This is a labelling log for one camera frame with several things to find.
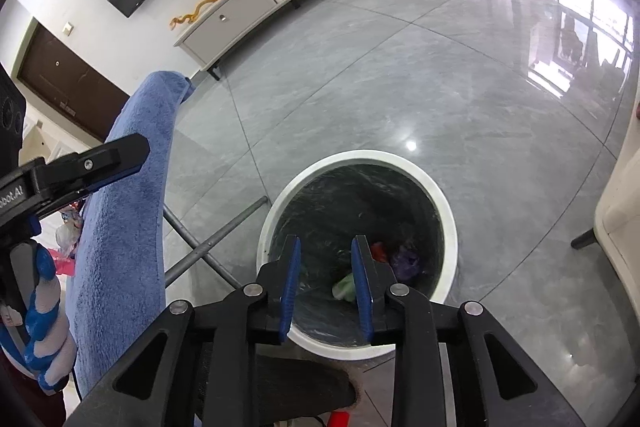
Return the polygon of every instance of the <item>trash can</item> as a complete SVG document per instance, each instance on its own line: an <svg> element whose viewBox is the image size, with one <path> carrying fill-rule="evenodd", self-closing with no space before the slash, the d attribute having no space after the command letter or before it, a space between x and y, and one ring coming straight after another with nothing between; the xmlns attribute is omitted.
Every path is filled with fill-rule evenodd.
<svg viewBox="0 0 640 427"><path fill-rule="evenodd" d="M435 302L444 302L458 262L456 226L443 192L418 166L382 151L335 154L296 176L262 227L258 269L280 255L290 233L302 242L302 266L289 338L331 359L371 359L394 349L367 344L355 303L332 295L351 272L355 235L389 253L415 253L419 269L408 284Z"/></svg>

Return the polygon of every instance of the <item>silver pivot bolt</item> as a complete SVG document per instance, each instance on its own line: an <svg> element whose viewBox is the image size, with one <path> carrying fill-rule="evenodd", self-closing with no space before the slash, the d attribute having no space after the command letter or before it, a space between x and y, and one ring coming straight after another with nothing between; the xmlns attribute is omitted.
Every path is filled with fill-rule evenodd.
<svg viewBox="0 0 640 427"><path fill-rule="evenodd" d="M248 284L244 287L244 294L247 297L257 297L258 295L262 294L262 286L260 286L258 283L252 282L251 284Z"/></svg>
<svg viewBox="0 0 640 427"><path fill-rule="evenodd" d="M465 312L467 312L469 315L479 315L484 311L484 308L482 308L482 305L479 302L476 301L469 301L468 303L465 304Z"/></svg>
<svg viewBox="0 0 640 427"><path fill-rule="evenodd" d="M174 315L185 313L188 309L189 303L187 301L179 300L169 304L169 311Z"/></svg>
<svg viewBox="0 0 640 427"><path fill-rule="evenodd" d="M409 293L409 287L401 282L396 282L391 285L389 291L396 297L403 297Z"/></svg>

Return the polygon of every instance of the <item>brown door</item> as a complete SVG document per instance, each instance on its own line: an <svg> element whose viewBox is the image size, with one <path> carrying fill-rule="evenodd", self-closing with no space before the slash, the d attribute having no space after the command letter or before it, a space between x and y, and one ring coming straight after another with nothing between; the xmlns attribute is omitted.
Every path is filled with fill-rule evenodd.
<svg viewBox="0 0 640 427"><path fill-rule="evenodd" d="M129 99L40 24L18 78L60 114L102 141Z"/></svg>

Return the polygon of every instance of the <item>blue and white glove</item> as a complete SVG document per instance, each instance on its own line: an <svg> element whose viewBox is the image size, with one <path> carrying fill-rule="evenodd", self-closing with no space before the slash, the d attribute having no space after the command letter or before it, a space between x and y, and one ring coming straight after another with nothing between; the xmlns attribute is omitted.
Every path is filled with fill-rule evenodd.
<svg viewBox="0 0 640 427"><path fill-rule="evenodd" d="M59 391L58 384L76 361L76 343L69 332L69 320L60 309L60 281L49 251L38 245L36 268L40 280L31 294L24 325L31 337L24 356L16 348L5 326L20 326L22 317L0 303L0 345L13 365L36 378L46 393Z"/></svg>

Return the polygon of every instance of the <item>drawer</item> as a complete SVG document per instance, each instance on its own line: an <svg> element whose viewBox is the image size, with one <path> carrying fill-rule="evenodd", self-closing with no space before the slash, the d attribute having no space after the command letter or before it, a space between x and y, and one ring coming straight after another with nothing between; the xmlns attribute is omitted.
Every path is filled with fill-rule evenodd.
<svg viewBox="0 0 640 427"><path fill-rule="evenodd" d="M184 46L206 65L275 5L273 0L228 0L185 39Z"/></svg>

